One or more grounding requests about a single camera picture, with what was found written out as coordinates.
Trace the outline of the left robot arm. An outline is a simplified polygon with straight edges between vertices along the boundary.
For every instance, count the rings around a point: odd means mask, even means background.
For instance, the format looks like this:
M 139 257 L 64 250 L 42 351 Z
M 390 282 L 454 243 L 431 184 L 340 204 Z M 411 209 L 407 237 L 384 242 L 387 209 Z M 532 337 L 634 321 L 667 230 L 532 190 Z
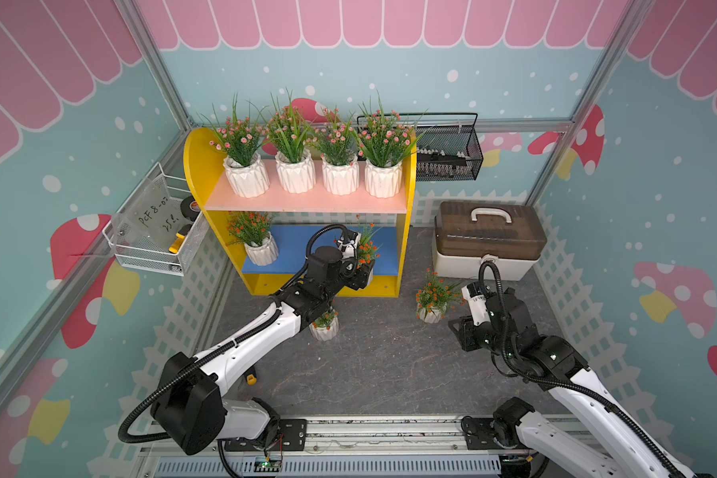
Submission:
M 235 439 L 270 448 L 281 433 L 279 414 L 263 400 L 241 402 L 226 394 L 266 354 L 332 311 L 344 288 L 368 287 L 361 244 L 360 232 L 342 224 L 318 230 L 307 243 L 304 265 L 263 313 L 212 348 L 192 357 L 177 353 L 165 363 L 157 389 L 119 426 L 119 441 L 171 439 L 187 455 Z

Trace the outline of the pink flower pot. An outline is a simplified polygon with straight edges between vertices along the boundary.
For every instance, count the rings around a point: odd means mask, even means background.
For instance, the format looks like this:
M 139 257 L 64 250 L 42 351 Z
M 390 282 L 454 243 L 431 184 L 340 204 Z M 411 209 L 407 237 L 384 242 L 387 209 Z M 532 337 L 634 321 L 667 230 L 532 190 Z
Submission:
M 294 106 L 282 107 L 271 97 L 272 115 L 265 127 L 266 143 L 277 149 L 276 169 L 284 191 L 309 192 L 316 185 L 315 164 L 309 145 L 313 139 L 311 124 Z
M 238 96 L 235 95 L 225 123 L 212 125 L 213 139 L 209 145 L 225 153 L 223 167 L 233 192 L 242 198 L 254 198 L 270 187 L 259 153 L 265 141 L 264 127 L 256 119 L 239 115 L 237 108 Z
M 337 110 L 324 109 L 322 117 L 314 126 L 314 143 L 320 153 L 325 187 L 332 195 L 352 194 L 360 185 L 356 131 Z
M 402 162 L 416 147 L 417 123 L 409 115 L 384 110 L 378 98 L 360 105 L 358 117 L 358 153 L 366 163 L 364 185 L 373 197 L 396 196 L 402 188 Z

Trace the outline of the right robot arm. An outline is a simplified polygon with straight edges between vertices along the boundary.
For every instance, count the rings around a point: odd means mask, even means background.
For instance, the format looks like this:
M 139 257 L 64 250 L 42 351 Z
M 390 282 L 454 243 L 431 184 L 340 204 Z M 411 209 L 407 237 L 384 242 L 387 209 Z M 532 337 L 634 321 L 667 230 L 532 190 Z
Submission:
M 526 304 L 505 288 L 495 261 L 481 261 L 462 295 L 470 313 L 448 326 L 466 352 L 503 360 L 504 376 L 535 384 L 563 404 L 603 448 L 551 424 L 534 406 L 509 398 L 492 414 L 489 437 L 503 449 L 524 446 L 575 477 L 693 477 L 619 404 L 568 341 L 539 333 Z

